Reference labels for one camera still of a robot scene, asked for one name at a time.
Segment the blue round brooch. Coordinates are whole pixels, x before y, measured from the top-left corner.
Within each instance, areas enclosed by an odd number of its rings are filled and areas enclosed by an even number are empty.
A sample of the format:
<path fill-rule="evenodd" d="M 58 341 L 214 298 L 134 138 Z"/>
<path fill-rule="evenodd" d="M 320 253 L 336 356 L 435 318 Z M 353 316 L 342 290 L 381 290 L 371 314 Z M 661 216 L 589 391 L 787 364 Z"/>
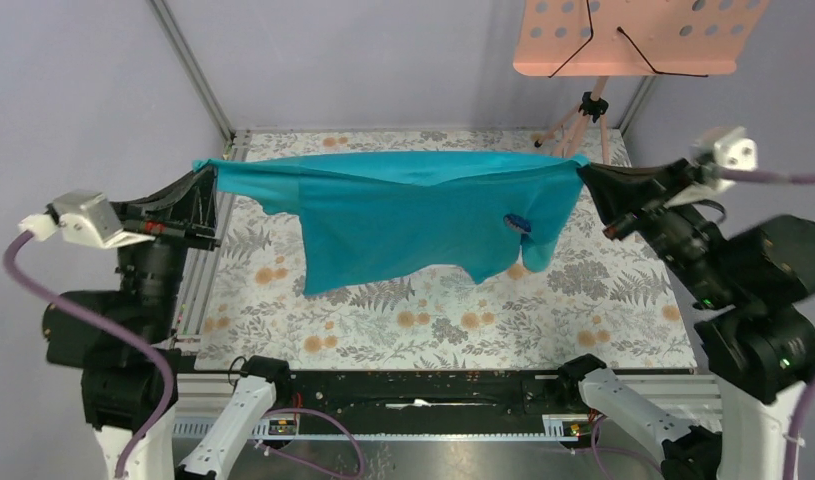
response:
<path fill-rule="evenodd" d="M 519 215 L 507 214 L 504 216 L 505 225 L 520 235 L 529 235 L 532 231 L 531 222 Z"/>

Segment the teal t-shirt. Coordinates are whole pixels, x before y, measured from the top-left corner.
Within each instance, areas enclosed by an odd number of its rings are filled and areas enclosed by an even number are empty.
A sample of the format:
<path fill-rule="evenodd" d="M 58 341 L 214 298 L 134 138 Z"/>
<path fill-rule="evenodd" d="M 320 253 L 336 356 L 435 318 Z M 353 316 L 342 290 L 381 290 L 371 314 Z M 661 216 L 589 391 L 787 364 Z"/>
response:
<path fill-rule="evenodd" d="M 301 224 L 306 295 L 395 279 L 432 265 L 476 283 L 515 263 L 545 270 L 583 183 L 569 159 L 491 151 L 361 152 L 257 162 L 201 160 L 218 190 Z M 529 235 L 504 223 L 531 222 Z"/>

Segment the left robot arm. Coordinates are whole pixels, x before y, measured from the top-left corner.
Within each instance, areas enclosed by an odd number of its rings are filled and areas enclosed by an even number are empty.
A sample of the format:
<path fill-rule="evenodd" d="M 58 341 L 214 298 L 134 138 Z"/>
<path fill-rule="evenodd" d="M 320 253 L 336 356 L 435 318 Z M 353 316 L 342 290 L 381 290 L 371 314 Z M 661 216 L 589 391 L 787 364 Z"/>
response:
<path fill-rule="evenodd" d="M 188 253 L 219 244 L 216 184 L 204 167 L 136 200 L 73 191 L 47 207 L 66 241 L 117 256 L 117 289 L 62 293 L 42 318 L 47 360 L 82 373 L 85 419 L 114 479 L 223 479 L 263 415 L 295 398 L 285 361 L 247 359 L 201 444 L 174 460 L 182 354 L 168 341 Z"/>

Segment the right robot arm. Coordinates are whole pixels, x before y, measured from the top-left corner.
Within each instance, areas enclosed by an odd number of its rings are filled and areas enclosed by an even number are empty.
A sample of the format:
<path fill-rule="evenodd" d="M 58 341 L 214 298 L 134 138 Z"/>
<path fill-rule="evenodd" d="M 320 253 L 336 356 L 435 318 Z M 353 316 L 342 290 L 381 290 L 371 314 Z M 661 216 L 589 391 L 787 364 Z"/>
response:
<path fill-rule="evenodd" d="M 710 319 L 699 335 L 722 401 L 722 428 L 677 419 L 584 355 L 562 365 L 566 410 L 586 407 L 643 446 L 666 479 L 792 479 L 815 398 L 815 327 L 797 304 L 815 294 L 815 222 L 778 215 L 731 238 L 697 208 L 718 185 L 815 185 L 815 175 L 722 167 L 711 159 L 656 168 L 581 167 L 604 234 L 639 234 Z"/>

